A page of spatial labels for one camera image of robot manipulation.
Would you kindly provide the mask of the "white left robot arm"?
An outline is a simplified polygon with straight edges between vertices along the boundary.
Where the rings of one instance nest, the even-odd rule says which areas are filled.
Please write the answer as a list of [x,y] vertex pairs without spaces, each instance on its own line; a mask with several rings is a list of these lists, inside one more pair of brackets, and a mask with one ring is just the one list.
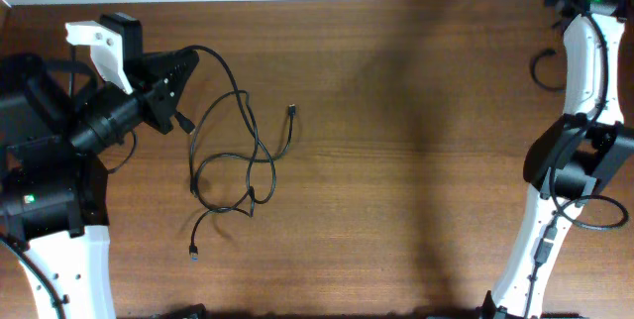
[[42,318],[111,318],[109,169],[100,154],[147,124],[193,126],[177,105],[199,57],[145,53],[139,21],[66,27],[90,63],[17,53],[1,61],[2,243],[24,268]]

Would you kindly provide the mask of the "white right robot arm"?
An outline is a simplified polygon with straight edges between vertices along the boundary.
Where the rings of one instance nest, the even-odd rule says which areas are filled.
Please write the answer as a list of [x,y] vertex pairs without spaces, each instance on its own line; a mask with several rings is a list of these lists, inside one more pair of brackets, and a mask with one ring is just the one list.
[[476,309],[477,318],[543,318],[544,294],[573,227],[624,227],[580,220],[591,201],[618,202],[602,191],[633,155],[633,131],[618,99],[618,59],[629,0],[545,0],[561,16],[567,79],[562,116],[529,149],[524,218],[505,270]]

